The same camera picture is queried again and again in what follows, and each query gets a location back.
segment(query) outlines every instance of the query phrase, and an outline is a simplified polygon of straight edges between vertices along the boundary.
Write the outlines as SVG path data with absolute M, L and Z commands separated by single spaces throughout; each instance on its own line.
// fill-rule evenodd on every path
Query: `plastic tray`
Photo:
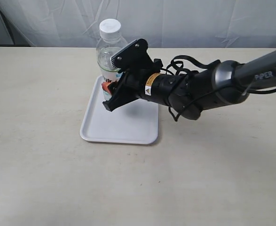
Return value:
M 80 136 L 90 142 L 153 143 L 158 137 L 158 104 L 139 99 L 109 112 L 102 104 L 102 80 L 96 79 Z

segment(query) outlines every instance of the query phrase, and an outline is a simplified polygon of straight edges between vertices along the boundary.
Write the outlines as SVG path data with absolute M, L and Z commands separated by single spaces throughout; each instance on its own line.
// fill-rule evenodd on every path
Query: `beige table surface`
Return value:
M 271 49 L 150 49 L 167 64 Z M 151 146 L 88 143 L 95 50 L 0 48 L 0 226 L 276 225 L 276 94 L 174 122 Z

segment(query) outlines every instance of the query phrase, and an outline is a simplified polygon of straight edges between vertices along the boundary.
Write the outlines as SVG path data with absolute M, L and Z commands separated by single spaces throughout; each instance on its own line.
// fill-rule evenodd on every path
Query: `white backdrop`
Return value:
M 32 46 L 94 47 L 106 18 L 151 47 L 276 47 L 276 0 L 0 0 Z

